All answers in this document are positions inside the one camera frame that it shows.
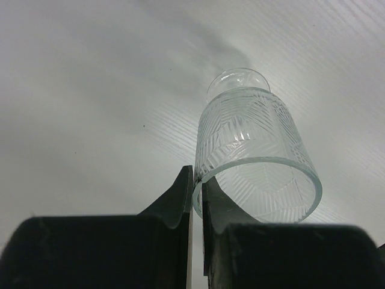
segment white ribbed surface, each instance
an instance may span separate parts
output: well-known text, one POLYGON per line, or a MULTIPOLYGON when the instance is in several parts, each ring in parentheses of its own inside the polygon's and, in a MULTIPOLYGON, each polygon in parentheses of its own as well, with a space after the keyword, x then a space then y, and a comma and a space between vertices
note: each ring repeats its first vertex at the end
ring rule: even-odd
POLYGON ((3 1, 0 244, 32 214, 145 208, 194 163, 207 88, 234 67, 295 120, 324 189, 309 221, 384 243, 384 15, 378 0, 3 1))

